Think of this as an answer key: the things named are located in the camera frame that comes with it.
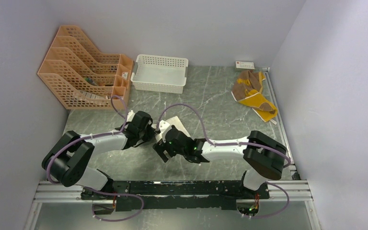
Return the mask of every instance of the white wall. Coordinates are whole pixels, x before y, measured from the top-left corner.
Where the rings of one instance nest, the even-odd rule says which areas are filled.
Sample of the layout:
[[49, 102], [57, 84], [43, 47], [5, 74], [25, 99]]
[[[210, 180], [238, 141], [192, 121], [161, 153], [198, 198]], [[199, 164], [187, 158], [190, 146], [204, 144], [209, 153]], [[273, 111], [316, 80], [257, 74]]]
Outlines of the white wall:
[[271, 77], [323, 229], [368, 229], [368, 0], [308, 0]]
[[41, 0], [0, 0], [0, 230], [23, 229], [66, 110], [36, 75], [59, 22]]
[[47, 0], [107, 53], [268, 67], [305, 0]]

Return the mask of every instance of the white basket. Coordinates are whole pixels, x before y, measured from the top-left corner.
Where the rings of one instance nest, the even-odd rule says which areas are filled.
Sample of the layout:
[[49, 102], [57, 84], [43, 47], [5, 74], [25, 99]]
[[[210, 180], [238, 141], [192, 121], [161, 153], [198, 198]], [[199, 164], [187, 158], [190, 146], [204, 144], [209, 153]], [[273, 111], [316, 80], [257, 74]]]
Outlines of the white basket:
[[140, 54], [132, 72], [137, 90], [183, 93], [188, 59]]

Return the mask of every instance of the cloth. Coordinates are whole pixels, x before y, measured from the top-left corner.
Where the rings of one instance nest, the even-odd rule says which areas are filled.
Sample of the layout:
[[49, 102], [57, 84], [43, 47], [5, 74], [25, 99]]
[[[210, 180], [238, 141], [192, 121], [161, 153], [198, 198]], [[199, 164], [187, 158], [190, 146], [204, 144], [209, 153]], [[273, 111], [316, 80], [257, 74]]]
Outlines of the cloth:
[[262, 95], [262, 82], [265, 79], [262, 72], [242, 71], [232, 87], [232, 96], [237, 102], [253, 108], [268, 122], [277, 115], [277, 108]]

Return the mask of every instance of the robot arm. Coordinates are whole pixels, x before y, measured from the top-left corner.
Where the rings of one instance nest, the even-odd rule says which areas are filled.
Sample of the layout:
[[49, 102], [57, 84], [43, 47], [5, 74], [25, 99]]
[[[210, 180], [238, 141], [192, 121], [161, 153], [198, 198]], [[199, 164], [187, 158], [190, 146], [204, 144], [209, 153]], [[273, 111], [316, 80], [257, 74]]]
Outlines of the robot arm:
[[192, 139], [174, 125], [166, 121], [160, 122], [158, 142], [153, 146], [158, 155], [167, 162], [176, 154], [193, 163], [214, 160], [245, 160], [251, 169], [242, 178], [242, 185], [250, 190], [257, 190], [267, 179], [279, 180], [284, 166], [284, 158], [267, 149], [258, 152], [257, 147], [249, 145], [232, 145], [230, 143], [250, 142], [265, 145], [286, 154], [286, 147], [259, 131], [252, 131], [249, 136], [233, 140]]
[[[151, 128], [152, 122], [150, 115], [143, 111], [129, 112], [122, 133], [113, 135], [114, 132], [120, 130], [120, 127], [110, 131], [108, 136], [77, 142], [54, 160], [50, 174], [65, 187], [78, 184], [95, 190], [112, 192], [112, 179], [99, 170], [87, 167], [88, 161], [93, 155], [99, 153], [136, 147], [135, 145], [140, 140], [141, 143], [149, 141], [154, 137], [154, 129]], [[90, 135], [78, 135], [74, 131], [66, 132], [46, 155], [42, 167], [47, 169], [48, 163], [54, 154], [65, 145], [81, 137], [88, 136]]]

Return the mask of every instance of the gray marble tabletop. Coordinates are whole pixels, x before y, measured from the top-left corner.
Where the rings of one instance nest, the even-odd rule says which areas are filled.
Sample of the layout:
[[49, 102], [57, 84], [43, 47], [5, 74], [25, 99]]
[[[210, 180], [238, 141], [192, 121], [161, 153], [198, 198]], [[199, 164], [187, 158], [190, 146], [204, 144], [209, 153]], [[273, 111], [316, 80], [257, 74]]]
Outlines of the gray marble tabletop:
[[[166, 106], [186, 103], [195, 107], [205, 122], [209, 138], [236, 139], [259, 130], [284, 143], [279, 124], [265, 123], [249, 107], [234, 101], [230, 91], [239, 75], [233, 67], [188, 67], [187, 83], [183, 94], [137, 91], [132, 87], [129, 110], [142, 110], [157, 120]], [[270, 100], [270, 89], [264, 81], [263, 95]], [[193, 138], [202, 138], [203, 132], [196, 115], [183, 106], [167, 111], [165, 119], [178, 116]], [[123, 119], [113, 110], [73, 110], [65, 131], [79, 134], [101, 133], [119, 127]], [[124, 151], [111, 151], [93, 156], [89, 167], [98, 168], [114, 180], [239, 180], [250, 168], [246, 161], [221, 160], [201, 165], [187, 162], [177, 155], [164, 163], [152, 149], [153, 142]], [[290, 170], [283, 170], [283, 180], [290, 180]]]

